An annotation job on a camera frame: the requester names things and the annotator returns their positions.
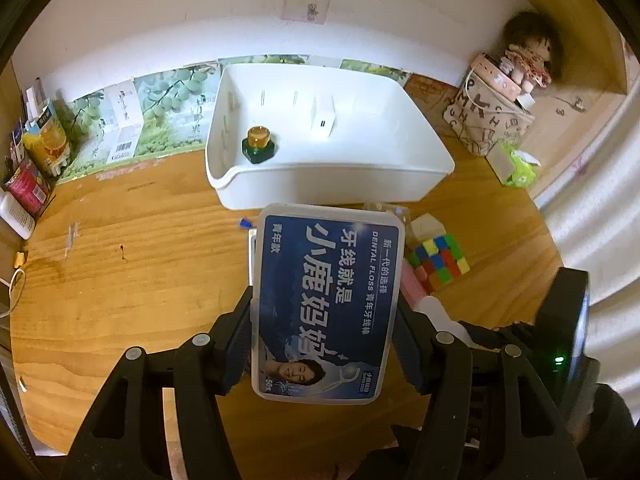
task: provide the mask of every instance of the gold bottle cap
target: gold bottle cap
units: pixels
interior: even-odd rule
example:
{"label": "gold bottle cap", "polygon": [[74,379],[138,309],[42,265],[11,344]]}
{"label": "gold bottle cap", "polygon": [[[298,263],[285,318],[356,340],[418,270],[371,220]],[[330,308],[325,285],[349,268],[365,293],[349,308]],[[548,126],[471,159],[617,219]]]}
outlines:
{"label": "gold bottle cap", "polygon": [[249,128],[246,138],[252,148],[265,148],[271,138],[271,132],[264,126],[254,126]]}

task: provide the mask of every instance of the white curtain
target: white curtain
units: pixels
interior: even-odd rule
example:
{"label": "white curtain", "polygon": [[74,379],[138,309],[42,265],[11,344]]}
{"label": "white curtain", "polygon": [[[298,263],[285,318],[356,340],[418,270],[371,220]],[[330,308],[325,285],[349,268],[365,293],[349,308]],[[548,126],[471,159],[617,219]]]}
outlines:
{"label": "white curtain", "polygon": [[536,198],[564,265],[590,272],[586,353],[640,416],[640,78],[585,152]]}

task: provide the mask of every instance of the white bottle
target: white bottle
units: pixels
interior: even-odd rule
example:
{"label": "white bottle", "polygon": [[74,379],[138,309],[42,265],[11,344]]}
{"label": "white bottle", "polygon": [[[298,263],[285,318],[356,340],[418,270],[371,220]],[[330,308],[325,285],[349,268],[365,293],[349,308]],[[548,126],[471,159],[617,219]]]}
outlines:
{"label": "white bottle", "polygon": [[36,227],[35,220],[18,203],[11,193],[0,189],[0,217],[22,238],[27,240]]}

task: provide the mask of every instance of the wooden table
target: wooden table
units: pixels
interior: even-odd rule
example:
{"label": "wooden table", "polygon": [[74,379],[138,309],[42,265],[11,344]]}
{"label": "wooden table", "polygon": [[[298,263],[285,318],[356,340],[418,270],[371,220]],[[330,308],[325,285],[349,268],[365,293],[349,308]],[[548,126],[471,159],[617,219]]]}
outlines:
{"label": "wooden table", "polygon": [[[501,186],[484,158],[457,139],[445,143],[456,171],[410,206],[456,236],[471,272],[437,296],[453,319],[531,320],[561,265],[545,223],[527,193]],[[256,215],[220,205],[202,152],[56,189],[29,240],[28,282],[11,320],[16,375],[27,387],[20,396],[41,441],[69,450],[125,349],[176,348],[235,307],[247,284],[247,234],[238,221]],[[65,255],[74,222],[79,235]],[[366,406],[269,402],[247,377],[219,402],[245,479],[268,478],[271,465],[280,476],[283,460],[291,476],[358,460],[393,440],[391,424],[420,426],[426,408],[395,354],[381,395]]]}

